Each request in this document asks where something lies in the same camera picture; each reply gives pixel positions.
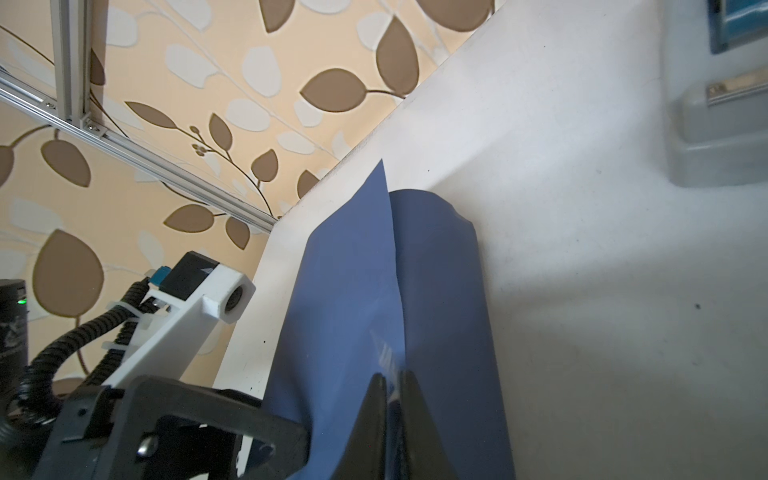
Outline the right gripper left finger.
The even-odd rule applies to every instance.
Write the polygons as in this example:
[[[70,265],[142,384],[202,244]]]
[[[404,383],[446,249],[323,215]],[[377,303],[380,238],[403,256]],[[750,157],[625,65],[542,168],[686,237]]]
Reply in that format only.
[[[386,474],[387,386],[381,373],[371,377],[334,480],[382,480]]]

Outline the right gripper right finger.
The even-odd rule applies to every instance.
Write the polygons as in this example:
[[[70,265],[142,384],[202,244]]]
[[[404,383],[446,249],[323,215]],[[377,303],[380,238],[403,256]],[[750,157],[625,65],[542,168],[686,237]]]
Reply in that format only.
[[[400,385],[400,478],[458,479],[415,374],[404,371]]]

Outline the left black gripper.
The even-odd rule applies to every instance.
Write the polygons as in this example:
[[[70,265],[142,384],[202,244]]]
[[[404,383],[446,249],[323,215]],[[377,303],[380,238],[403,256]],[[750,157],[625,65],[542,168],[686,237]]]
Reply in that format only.
[[[259,399],[141,376],[65,401],[35,479],[286,479],[307,463],[309,434]]]

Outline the blue wrapping paper sheet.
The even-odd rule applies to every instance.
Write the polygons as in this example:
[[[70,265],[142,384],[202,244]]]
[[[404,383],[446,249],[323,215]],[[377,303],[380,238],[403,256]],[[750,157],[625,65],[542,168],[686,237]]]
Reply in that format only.
[[[434,193],[390,191],[382,165],[310,234],[278,337],[263,407],[307,429],[300,479],[332,479],[381,373],[371,330],[415,374],[458,479],[513,478],[475,229]],[[384,479],[400,440],[387,402]]]

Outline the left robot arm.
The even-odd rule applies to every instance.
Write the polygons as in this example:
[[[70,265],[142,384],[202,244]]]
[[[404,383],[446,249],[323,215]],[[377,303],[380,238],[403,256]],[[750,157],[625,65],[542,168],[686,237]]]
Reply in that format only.
[[[1,284],[1,475],[5,479],[285,479],[307,462],[306,429],[258,399],[157,376],[126,388],[103,378],[54,391],[63,362],[112,329],[155,311],[149,282],[35,358],[25,284]]]

